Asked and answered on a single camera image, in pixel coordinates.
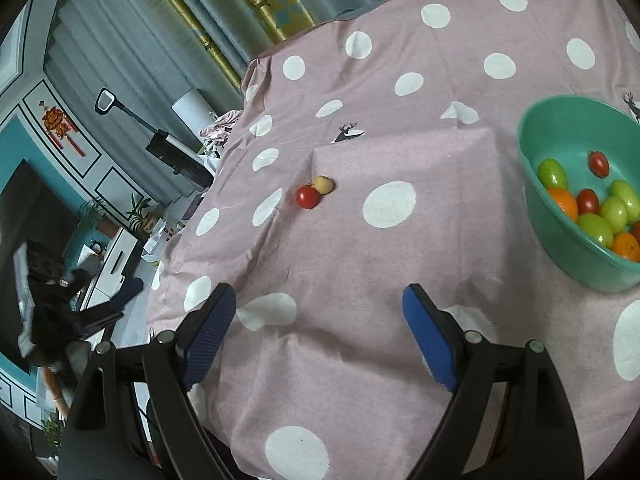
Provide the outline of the right hand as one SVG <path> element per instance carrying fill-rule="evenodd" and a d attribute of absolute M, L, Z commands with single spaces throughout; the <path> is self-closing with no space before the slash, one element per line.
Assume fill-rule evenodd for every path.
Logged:
<path fill-rule="evenodd" d="M 53 403 L 58 410 L 58 414 L 60 414 L 61 418 L 66 420 L 68 419 L 68 414 L 70 414 L 70 406 L 67 404 L 60 383 L 58 382 L 58 378 L 56 375 L 47 367 L 41 367 L 43 381 L 46 385 L 47 389 L 50 391 Z"/>

